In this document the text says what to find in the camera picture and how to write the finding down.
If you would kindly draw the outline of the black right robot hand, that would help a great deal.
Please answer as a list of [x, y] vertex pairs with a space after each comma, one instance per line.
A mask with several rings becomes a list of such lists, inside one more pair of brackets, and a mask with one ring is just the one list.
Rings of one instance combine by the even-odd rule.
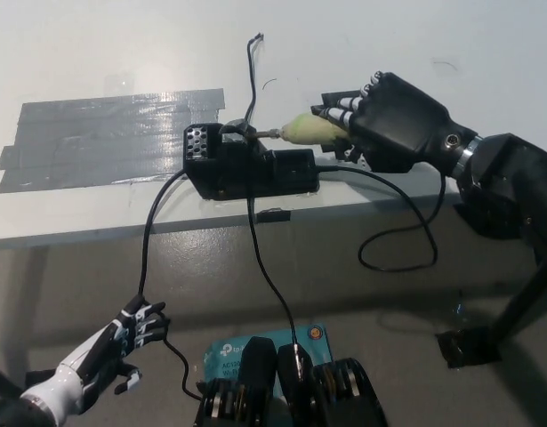
[[440, 102], [391, 72], [370, 76], [358, 93], [329, 93], [313, 114], [344, 131], [336, 157], [374, 173], [407, 173], [427, 163], [450, 176], [478, 134], [457, 124]]

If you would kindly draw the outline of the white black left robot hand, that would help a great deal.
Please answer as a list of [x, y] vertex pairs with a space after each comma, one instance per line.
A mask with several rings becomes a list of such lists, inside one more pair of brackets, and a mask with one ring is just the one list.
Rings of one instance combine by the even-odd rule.
[[129, 391], [141, 380], [138, 367], [125, 363], [134, 350], [166, 337], [169, 320], [163, 302], [149, 303], [136, 295], [107, 325], [76, 347], [56, 367], [51, 378], [22, 393], [62, 426], [72, 415], [91, 408], [99, 396], [119, 377], [124, 381], [116, 395]]

